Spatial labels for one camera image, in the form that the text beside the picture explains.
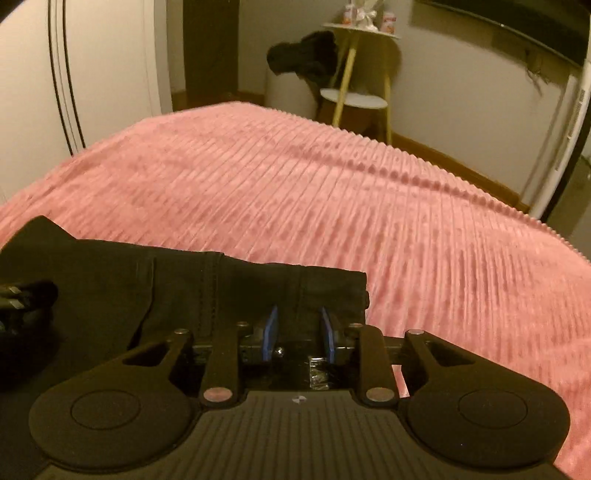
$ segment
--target bed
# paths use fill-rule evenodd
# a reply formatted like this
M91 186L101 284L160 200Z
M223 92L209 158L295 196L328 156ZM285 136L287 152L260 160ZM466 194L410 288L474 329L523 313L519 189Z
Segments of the bed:
M368 322L421 328L555 389L557 466L591 471L591 265L549 227L385 144L247 103L147 119L0 207L78 238L361 270Z

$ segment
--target white closet door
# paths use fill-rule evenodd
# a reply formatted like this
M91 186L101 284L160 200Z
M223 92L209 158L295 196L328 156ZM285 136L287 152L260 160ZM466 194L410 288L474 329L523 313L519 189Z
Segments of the white closet door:
M70 156L51 74L47 1L25 0L0 24L0 86L0 190L10 198Z
M65 6L70 80L85 146L172 111L165 0L66 0Z

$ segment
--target metal pin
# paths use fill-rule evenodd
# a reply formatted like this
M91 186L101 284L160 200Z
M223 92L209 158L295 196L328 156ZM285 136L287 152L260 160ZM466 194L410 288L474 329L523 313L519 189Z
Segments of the metal pin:
M232 390L226 387L212 387L203 392L203 398L211 403L221 403L232 398Z
M370 388L367 392L365 392L365 396L368 398L368 400L371 400L371 401L374 401L377 403L383 403L383 402L393 400L395 397L395 394L389 388L373 387L373 388Z

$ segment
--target ribbed black surface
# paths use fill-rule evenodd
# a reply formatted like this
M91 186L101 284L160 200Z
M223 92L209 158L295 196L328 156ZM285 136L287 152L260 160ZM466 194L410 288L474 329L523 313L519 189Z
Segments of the ribbed black surface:
M240 406L203 415L168 456L133 471L82 475L49 467L38 480L559 480L552 466L476 473L423 451L398 417L347 391L252 392Z

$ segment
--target television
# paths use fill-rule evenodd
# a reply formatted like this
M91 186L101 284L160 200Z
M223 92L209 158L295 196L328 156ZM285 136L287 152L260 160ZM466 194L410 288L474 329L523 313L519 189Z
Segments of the television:
M578 0L422 0L507 28L583 66L589 12Z

